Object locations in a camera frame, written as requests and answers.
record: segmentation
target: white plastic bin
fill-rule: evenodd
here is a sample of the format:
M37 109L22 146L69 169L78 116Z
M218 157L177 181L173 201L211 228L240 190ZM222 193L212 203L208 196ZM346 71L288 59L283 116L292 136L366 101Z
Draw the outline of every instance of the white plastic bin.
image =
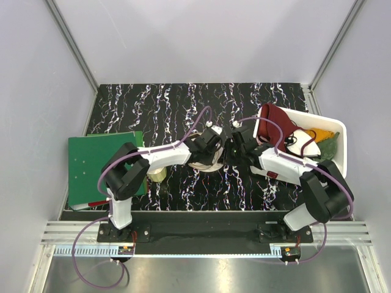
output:
M339 132L340 135L337 138L337 153L335 154L333 161L337 165L342 176L346 178L346 172L348 171L348 157L347 157L347 136L346 136L346 126L336 119L331 119L327 117L317 116L313 114L308 114L296 110L281 108L285 113L288 114L289 118L294 121L298 126L304 129L310 128L320 128L323 130L332 131L334 133ZM260 121L257 120L254 129L254 137L257 137L258 126ZM257 168L251 167L253 173L266 176L266 171L259 170Z

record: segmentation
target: black table surface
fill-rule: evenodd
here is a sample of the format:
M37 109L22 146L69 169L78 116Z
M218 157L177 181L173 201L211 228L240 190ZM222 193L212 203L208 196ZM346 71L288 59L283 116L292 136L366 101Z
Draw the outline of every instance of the black table surface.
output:
M300 84L105 84L87 133L142 131L146 147L158 146L181 139L206 105L213 109L214 124L230 131L234 120L256 115L268 102L307 110ZM206 120L207 115L196 130L201 132ZM255 122L246 124L252 127ZM135 197L132 210L290 210L303 203L300 187L255 178L245 166L203 173L174 165L167 168L162 183L148 185L148 194Z

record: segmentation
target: white wall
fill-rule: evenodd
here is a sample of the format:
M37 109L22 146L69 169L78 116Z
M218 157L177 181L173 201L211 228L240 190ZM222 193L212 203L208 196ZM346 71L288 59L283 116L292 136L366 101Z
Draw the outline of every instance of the white wall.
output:
M56 0L100 84L309 83L354 0Z
M324 116L348 129L354 214L367 222L391 288L391 2L367 1L315 94Z
M25 292L93 91L43 1L0 1L0 286Z

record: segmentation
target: dark red cloth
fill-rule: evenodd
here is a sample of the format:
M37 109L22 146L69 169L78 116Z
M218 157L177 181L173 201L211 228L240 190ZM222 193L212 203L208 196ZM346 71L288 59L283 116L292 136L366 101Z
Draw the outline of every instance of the dark red cloth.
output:
M271 103L262 106L261 117L267 118L281 127L283 136L278 149L285 152L285 139L290 136L292 132L300 129L300 127L294 125L282 109ZM276 145L280 138L280 132L273 124L261 120L258 127L258 136L262 136L268 139L271 144Z

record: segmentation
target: green folder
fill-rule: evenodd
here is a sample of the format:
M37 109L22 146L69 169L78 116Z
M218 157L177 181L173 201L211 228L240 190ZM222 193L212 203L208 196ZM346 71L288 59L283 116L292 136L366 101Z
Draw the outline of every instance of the green folder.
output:
M142 132L89 134L68 139L68 205L94 203L105 200L97 189L101 169L126 142L142 146ZM147 192L144 180L136 195Z

